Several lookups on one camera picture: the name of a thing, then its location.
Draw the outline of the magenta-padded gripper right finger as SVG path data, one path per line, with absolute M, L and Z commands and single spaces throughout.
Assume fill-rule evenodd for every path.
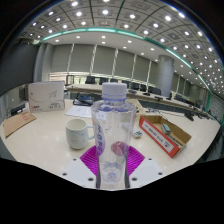
M 143 156 L 130 146 L 127 157 L 127 175 L 131 189 L 140 188 L 165 176 L 157 162 Z

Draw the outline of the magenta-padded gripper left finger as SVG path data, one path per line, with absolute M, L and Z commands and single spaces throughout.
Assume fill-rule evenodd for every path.
M 73 158 L 65 166 L 61 177 L 84 188 L 95 189 L 98 159 L 96 147 L 89 148 L 80 158 Z

